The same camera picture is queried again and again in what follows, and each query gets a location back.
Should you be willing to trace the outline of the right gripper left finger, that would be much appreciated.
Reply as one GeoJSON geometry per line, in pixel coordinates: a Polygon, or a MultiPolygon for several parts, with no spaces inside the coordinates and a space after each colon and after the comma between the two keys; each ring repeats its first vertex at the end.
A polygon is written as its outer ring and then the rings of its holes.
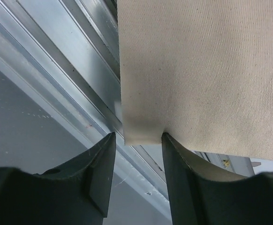
{"type": "Polygon", "coordinates": [[[43,174],[0,167],[0,225],[100,225],[108,215],[116,135],[43,174]]]}

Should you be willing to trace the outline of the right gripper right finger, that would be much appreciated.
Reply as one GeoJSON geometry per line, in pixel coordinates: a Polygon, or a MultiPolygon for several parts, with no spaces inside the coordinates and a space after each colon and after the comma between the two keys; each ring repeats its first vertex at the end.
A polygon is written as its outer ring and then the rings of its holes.
{"type": "Polygon", "coordinates": [[[273,225],[273,172],[242,176],[204,160],[170,134],[162,155],[175,225],[273,225]]]}

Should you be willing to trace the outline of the beige cloth mat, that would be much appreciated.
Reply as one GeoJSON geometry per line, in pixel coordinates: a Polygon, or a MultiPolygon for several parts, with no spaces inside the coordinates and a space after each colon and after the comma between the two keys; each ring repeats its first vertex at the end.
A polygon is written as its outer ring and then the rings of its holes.
{"type": "Polygon", "coordinates": [[[273,160],[273,0],[120,0],[126,145],[273,160]]]}

